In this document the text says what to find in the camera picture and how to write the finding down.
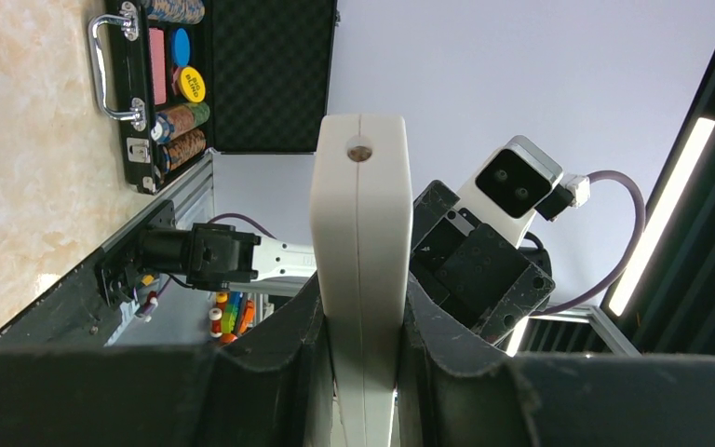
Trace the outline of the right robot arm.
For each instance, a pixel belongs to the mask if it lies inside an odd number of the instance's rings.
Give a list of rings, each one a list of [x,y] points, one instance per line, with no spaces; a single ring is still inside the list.
[[[440,181],[414,203],[410,270],[429,298],[490,344],[548,302],[555,289],[541,245],[515,248]],[[175,226],[165,201],[106,252],[96,267],[109,306],[135,300],[143,275],[166,274],[185,288],[226,291],[269,278],[309,278],[311,249],[232,225]]]

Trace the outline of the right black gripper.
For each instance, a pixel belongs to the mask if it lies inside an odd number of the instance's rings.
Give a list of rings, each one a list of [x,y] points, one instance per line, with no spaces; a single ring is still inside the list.
[[[546,306],[551,264],[541,245],[515,247],[458,201],[441,181],[415,199],[411,273],[435,305],[497,345]]]

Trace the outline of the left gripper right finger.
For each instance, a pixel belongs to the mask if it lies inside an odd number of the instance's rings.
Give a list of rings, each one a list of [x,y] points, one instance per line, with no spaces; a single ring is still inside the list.
[[[715,357],[511,357],[410,278],[398,420],[404,446],[715,446]]]

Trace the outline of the white remote control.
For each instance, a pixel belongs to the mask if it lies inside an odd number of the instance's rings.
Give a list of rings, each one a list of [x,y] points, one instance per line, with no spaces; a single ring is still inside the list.
[[[324,117],[309,217],[344,441],[387,446],[411,255],[402,117]]]

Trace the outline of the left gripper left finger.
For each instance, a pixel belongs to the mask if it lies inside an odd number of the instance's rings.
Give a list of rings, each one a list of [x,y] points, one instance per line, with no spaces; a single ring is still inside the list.
[[[0,446],[326,446],[317,278],[233,343],[0,350]]]

